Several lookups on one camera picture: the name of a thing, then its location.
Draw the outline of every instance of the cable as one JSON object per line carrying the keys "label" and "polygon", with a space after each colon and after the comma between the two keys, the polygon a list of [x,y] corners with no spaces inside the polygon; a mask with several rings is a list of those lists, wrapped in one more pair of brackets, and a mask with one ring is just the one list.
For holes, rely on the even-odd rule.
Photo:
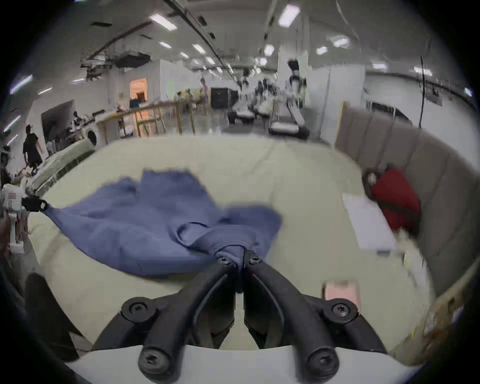
{"label": "cable", "polygon": [[421,95],[420,121],[419,121],[419,128],[421,129],[421,118],[423,116],[423,105],[425,104],[425,72],[423,71],[423,56],[420,56],[420,63],[421,63],[422,83],[423,83],[423,91],[422,91],[422,95]]}

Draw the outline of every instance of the bed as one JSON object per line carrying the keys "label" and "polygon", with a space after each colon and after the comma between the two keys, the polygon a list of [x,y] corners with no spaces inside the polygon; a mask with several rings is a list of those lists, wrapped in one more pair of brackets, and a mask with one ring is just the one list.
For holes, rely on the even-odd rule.
{"label": "bed", "polygon": [[27,182],[27,188],[43,195],[48,188],[75,165],[95,151],[88,139],[79,140],[47,158],[38,168],[38,172]]}
{"label": "bed", "polygon": [[[323,145],[256,136],[117,141],[66,174],[44,199],[64,207],[122,176],[139,179],[144,168],[189,169],[219,205],[271,204],[283,224],[267,262],[302,293],[317,297],[327,280],[357,281],[362,313],[388,350],[424,317],[431,297],[419,292],[401,257],[378,256],[357,245],[342,194],[363,194],[361,169],[346,155]],[[91,342],[125,300],[175,293],[191,278],[146,279],[111,269],[77,250],[41,213],[30,215],[29,228],[53,294]],[[230,345],[238,347],[240,337],[237,345],[232,338]]]}

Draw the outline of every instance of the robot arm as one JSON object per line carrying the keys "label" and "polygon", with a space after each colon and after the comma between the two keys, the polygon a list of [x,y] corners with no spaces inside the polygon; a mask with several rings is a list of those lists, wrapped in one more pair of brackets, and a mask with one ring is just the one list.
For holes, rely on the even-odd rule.
{"label": "robot arm", "polygon": [[24,243],[16,239],[15,224],[18,220],[27,218],[28,212],[43,211],[47,207],[45,200],[27,196],[25,193],[27,179],[20,181],[20,186],[5,184],[0,191],[0,202],[8,213],[10,221],[10,250],[13,254],[24,253]]}

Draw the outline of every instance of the person in black shirt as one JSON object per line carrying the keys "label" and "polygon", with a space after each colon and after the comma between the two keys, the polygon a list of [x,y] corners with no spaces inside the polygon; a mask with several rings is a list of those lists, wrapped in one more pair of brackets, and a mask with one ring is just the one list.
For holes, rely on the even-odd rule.
{"label": "person in black shirt", "polygon": [[42,164],[42,157],[40,156],[40,153],[43,153],[43,151],[40,143],[38,142],[37,135],[30,133],[31,129],[32,127],[30,124],[27,125],[27,137],[24,141],[24,159],[28,166],[36,169],[40,164]]}

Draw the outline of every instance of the white partition wall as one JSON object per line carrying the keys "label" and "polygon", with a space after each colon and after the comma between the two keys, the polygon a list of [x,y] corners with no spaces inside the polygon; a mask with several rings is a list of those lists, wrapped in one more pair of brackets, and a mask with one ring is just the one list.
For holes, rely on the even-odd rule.
{"label": "white partition wall", "polygon": [[342,102],[362,105],[364,65],[342,65],[310,70],[305,107],[310,109],[309,129],[313,137],[334,144]]}
{"label": "white partition wall", "polygon": [[178,91],[187,88],[200,88],[201,86],[200,73],[194,73],[181,65],[160,60],[159,70],[161,100],[173,100]]}

